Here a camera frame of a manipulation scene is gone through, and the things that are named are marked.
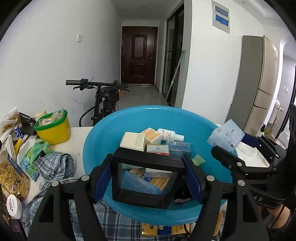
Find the blue plaid shirt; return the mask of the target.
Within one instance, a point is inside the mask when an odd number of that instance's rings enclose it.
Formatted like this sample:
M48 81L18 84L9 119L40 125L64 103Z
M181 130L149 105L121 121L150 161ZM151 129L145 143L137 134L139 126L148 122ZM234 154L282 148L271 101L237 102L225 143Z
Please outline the blue plaid shirt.
M69 200L73 199L83 239L106 240L94 204L104 196L109 183L115 184L120 163L176 172L185 177L193 198L202 204L189 239L212 239L222 199L222 184L195 166L187 154L174 158L123 148L108 154L90 175L83 175L68 184L52 182L39 205L27 239L75 240L69 209Z

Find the yellow tub green lid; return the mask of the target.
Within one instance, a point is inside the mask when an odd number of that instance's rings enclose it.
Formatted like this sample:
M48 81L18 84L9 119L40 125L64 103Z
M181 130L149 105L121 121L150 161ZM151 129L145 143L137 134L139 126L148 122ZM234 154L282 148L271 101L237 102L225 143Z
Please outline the yellow tub green lid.
M34 129L40 139L51 146L66 142L71 134L67 110L62 109L41 116Z

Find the small white lotion bottle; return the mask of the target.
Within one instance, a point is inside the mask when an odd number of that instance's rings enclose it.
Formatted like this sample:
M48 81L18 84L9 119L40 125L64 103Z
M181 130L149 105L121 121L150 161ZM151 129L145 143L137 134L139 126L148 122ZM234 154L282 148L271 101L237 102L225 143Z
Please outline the small white lotion bottle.
M158 128L157 132L162 135L163 141L184 142L185 137L183 135L176 134L174 131Z

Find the black frame box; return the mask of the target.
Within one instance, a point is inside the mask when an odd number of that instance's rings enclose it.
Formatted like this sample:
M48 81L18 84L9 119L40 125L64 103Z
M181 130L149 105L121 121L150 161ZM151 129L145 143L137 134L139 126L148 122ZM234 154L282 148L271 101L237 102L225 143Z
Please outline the black frame box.
M167 209L185 166L180 157L119 147L111 157L110 170L114 201Z

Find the red white cigarette carton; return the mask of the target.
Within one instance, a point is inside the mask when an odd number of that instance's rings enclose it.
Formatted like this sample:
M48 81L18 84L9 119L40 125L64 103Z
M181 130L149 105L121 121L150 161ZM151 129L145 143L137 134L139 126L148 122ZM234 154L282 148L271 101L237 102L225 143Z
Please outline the red white cigarette carton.
M147 145L147 153L169 156L168 145Z

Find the green tissue box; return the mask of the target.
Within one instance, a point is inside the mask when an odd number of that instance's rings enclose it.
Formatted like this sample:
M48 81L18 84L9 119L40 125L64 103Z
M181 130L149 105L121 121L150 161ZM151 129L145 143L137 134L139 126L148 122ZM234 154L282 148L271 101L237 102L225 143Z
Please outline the green tissue box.
M39 138L29 139L20 147L16 162L30 179L36 181L40 173L35 168L34 162L39 157L44 157L52 152L48 142Z

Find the cream square box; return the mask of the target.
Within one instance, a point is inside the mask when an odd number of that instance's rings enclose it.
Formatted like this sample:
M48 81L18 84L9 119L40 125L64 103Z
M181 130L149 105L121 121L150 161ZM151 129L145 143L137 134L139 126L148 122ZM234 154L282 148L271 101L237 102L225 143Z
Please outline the cream square box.
M121 148L142 151L145 149L145 134L144 133L133 133L125 132L123 135L120 145Z

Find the light blue Babycare box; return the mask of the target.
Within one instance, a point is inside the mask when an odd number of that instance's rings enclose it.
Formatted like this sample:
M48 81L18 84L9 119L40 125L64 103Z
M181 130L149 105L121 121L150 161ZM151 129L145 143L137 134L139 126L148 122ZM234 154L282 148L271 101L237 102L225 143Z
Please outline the light blue Babycare box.
M207 143L212 147L219 146L222 149L233 153L244 136L245 133L233 120L230 119L213 130Z

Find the white light switch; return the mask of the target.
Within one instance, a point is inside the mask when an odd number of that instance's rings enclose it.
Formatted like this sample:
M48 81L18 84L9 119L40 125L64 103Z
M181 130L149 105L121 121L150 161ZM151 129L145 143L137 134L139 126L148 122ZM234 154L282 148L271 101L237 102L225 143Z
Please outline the white light switch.
M76 42L81 43L81 41L82 41L82 36L78 34Z

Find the snack bags pile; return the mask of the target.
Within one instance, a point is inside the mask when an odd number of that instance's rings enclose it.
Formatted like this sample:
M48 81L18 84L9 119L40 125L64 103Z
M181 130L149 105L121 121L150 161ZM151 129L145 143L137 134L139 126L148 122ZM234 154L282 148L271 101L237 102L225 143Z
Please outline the snack bags pile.
M34 125L45 114L47 112L42 110L31 117L14 107L1 119L1 143L14 161L16 161L21 146L27 140L39 138Z

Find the grey beige refrigerator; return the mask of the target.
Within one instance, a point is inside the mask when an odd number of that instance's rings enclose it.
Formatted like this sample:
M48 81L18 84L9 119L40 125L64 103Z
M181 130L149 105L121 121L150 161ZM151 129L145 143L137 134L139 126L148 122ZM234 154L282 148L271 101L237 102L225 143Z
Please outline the grey beige refrigerator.
M278 76L278 50L266 36L243 36L237 83L227 115L256 135L271 105Z

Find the wall electrical panel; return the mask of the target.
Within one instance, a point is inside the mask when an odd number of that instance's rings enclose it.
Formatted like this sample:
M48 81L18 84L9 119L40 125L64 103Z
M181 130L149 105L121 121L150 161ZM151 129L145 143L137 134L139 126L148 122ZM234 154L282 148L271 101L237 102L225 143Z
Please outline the wall electrical panel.
M229 9L216 1L212 3L212 26L230 34Z

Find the blue tablet blister box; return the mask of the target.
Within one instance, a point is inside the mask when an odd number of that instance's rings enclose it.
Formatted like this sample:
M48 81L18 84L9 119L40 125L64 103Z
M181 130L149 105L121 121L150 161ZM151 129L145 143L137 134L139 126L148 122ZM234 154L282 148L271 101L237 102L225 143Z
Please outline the blue tablet blister box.
M185 142L166 141L170 156L180 157L183 154L191 155L191 145Z

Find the clear jar with cereal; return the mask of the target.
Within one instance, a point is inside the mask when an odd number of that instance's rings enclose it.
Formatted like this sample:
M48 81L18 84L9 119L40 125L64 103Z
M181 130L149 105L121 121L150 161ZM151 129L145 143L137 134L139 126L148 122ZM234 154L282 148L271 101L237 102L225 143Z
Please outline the clear jar with cereal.
M29 178L11 158L5 146L1 146L0 175L1 185L8 193L20 200L27 198L30 190Z

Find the orange white box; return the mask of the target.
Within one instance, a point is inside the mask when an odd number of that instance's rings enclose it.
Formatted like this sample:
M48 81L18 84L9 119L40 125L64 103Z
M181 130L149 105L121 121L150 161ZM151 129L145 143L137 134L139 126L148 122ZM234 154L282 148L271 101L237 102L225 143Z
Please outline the orange white box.
M147 128L141 133L145 134L146 145L160 145L163 135L152 128Z

